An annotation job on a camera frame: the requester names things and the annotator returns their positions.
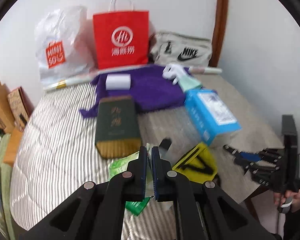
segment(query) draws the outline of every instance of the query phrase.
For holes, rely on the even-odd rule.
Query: green packet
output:
[[[139,152],[133,153],[125,158],[114,161],[109,166],[110,179],[121,172],[124,172],[128,168],[129,161],[136,160],[139,157]],[[142,210],[147,206],[150,197],[146,197],[142,202],[126,202],[126,209],[132,214],[138,216]]]

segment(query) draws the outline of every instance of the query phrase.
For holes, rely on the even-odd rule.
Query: wooden board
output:
[[[226,32],[227,16],[228,0],[217,0],[216,23],[212,38],[212,57],[209,61],[210,67],[218,66],[223,44],[223,38]]]
[[[17,128],[14,128],[7,146],[6,153],[3,158],[3,163],[6,163],[13,167],[13,164],[16,160],[19,144],[22,139],[22,135],[23,132],[20,132]]]

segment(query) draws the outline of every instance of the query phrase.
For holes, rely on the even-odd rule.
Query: nike logo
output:
[[[197,57],[198,50],[185,47],[178,56],[179,61],[186,61]]]

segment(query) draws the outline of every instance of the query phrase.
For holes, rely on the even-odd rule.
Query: white plastic bag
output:
[[[94,67],[83,37],[87,9],[73,6],[58,9],[42,19],[34,30],[40,81],[44,87]]]

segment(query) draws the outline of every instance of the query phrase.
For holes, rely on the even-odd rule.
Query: blue box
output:
[[[213,90],[187,91],[185,107],[202,141],[210,147],[230,143],[236,131],[241,129],[237,119]]]

